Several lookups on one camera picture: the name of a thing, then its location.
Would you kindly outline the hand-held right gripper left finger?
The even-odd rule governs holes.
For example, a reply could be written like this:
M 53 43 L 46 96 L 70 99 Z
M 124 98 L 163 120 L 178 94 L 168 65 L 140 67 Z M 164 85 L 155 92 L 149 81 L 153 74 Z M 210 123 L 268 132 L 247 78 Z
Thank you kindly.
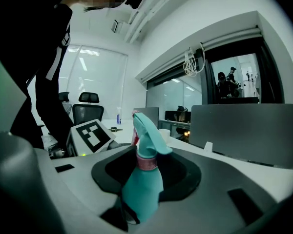
M 47 151 L 35 149 L 38 168 L 64 232 L 120 232 L 100 216 L 112 208 L 117 195 L 101 190 L 92 178 L 93 166 L 119 157 L 133 148 L 123 146 L 87 156 L 51 160 Z

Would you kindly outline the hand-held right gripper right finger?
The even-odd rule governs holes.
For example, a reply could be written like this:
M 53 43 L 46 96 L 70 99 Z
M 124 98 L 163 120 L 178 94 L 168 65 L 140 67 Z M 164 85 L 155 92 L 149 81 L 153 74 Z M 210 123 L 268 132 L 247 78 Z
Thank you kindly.
M 197 189 L 181 201 L 162 202 L 136 234 L 232 234 L 247 227 L 229 192 L 242 190 L 262 216 L 277 208 L 273 197 L 233 166 L 185 150 L 174 150 L 199 166 L 202 172 Z

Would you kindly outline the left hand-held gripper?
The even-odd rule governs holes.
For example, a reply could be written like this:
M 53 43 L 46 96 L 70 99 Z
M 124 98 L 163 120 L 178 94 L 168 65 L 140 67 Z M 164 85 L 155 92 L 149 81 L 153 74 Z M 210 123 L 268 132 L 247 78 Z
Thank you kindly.
M 86 156 L 121 147 L 115 138 L 97 119 L 76 125 L 70 129 L 66 142 L 68 156 Z

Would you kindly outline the person's left forearm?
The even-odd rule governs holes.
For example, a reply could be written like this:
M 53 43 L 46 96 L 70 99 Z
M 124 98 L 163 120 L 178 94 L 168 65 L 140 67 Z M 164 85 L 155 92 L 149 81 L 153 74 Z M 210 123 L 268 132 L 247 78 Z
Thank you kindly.
M 67 151 L 66 142 L 74 124 L 59 100 L 58 93 L 36 92 L 36 109 L 50 134 L 58 142 L 58 147 Z

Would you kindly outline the black office chair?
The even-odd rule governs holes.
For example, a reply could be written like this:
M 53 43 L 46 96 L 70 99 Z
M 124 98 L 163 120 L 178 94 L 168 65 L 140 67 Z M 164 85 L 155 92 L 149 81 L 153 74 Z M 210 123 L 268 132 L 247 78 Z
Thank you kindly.
M 60 92 L 59 100 L 62 103 L 65 110 L 71 109 L 72 104 L 70 103 L 70 100 L 69 100 L 69 92 Z
M 74 125 L 79 125 L 91 120 L 102 120 L 104 107 L 98 105 L 99 96 L 96 93 L 82 92 L 79 96 L 79 102 L 72 106 Z

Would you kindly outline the long grey desk divider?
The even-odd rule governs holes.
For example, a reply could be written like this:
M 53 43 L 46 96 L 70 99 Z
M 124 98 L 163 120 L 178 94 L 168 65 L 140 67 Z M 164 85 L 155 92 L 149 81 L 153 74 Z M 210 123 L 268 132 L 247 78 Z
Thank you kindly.
M 194 105 L 190 144 L 235 159 L 293 168 L 293 104 Z

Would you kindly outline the black desk screen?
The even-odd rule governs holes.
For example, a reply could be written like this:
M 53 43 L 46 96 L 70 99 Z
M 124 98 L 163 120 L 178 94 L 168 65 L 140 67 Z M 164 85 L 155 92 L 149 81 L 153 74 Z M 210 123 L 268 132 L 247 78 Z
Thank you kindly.
M 190 123 L 191 112 L 188 112 L 188 111 L 165 111 L 165 120 Z

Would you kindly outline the white ceiling device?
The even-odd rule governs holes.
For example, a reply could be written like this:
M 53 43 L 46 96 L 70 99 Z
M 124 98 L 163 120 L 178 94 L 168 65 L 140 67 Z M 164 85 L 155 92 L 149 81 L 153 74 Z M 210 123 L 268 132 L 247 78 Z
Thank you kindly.
M 121 21 L 114 20 L 111 31 L 115 34 L 119 34 L 122 30 L 123 23 Z

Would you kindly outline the person's black clothing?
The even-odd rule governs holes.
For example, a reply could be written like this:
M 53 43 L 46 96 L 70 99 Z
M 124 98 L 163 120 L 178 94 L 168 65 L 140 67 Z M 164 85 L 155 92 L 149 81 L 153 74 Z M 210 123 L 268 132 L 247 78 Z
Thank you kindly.
M 0 61 L 25 95 L 32 78 L 35 92 L 59 94 L 73 1 L 0 0 Z

